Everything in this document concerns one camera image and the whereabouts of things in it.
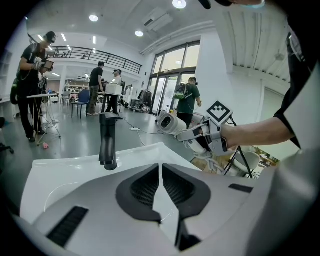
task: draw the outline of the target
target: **white shirt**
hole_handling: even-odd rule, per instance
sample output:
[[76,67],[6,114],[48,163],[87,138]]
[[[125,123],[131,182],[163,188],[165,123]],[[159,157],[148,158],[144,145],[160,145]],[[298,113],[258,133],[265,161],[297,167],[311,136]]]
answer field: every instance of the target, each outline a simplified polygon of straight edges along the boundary
[[121,75],[118,75],[117,77],[114,77],[111,81],[110,84],[117,84],[117,85],[121,85],[122,83],[122,78],[121,78]]

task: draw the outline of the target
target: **blue chair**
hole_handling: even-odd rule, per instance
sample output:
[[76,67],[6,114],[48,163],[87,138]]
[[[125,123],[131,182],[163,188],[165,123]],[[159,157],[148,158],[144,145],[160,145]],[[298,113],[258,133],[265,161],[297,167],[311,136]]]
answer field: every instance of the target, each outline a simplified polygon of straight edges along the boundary
[[78,105],[78,116],[79,116],[79,105],[81,105],[80,109],[80,119],[82,115],[82,106],[89,104],[90,101],[90,91],[89,90],[82,90],[78,94],[78,101],[72,102],[72,111],[71,111],[71,118],[74,117],[74,105]]

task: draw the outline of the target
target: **green shirt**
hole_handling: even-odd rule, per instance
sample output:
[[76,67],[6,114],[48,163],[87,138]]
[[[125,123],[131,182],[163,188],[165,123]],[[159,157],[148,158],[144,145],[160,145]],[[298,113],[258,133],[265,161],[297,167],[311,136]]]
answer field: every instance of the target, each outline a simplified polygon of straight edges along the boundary
[[178,113],[192,114],[195,110],[195,99],[200,97],[200,92],[195,84],[186,85],[189,92],[188,98],[180,99],[177,107]]

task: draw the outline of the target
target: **tablet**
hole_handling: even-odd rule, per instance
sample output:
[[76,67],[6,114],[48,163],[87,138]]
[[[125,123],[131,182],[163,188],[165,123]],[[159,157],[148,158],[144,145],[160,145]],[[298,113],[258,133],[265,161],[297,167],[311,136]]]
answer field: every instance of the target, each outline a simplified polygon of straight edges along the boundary
[[46,60],[45,64],[44,64],[44,68],[50,70],[52,68],[52,66],[54,65],[54,62],[50,61],[50,60]]

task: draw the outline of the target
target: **black shirt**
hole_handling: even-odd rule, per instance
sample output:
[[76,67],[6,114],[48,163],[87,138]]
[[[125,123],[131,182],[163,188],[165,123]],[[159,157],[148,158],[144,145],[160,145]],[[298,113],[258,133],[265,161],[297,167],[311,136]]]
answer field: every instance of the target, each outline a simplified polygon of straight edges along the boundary
[[[46,50],[40,52],[39,44],[29,45],[23,52],[21,58],[25,58],[28,64],[35,63],[35,58],[39,57],[42,59],[42,62],[46,61],[47,53]],[[20,70],[18,75],[18,84],[17,84],[17,94],[21,98],[27,96],[39,94],[38,90],[39,83],[39,71],[35,69],[31,70]]]
[[[287,13],[288,24],[298,38],[302,54],[305,58],[305,62],[299,61],[292,51],[290,44],[287,44],[290,89],[284,96],[281,109],[275,113],[274,117],[280,119],[294,133],[284,113],[305,86],[319,59],[319,48],[315,40],[316,35],[314,31],[314,26],[317,25],[318,15],[315,12],[317,8],[312,8],[310,4],[300,1],[295,3],[287,0],[275,0],[274,2]],[[300,147],[296,137],[291,139],[291,141]]]
[[102,76],[103,70],[101,67],[96,67],[94,70],[92,70],[91,75],[90,75],[90,83],[89,86],[98,86],[99,81],[98,81],[98,76]]

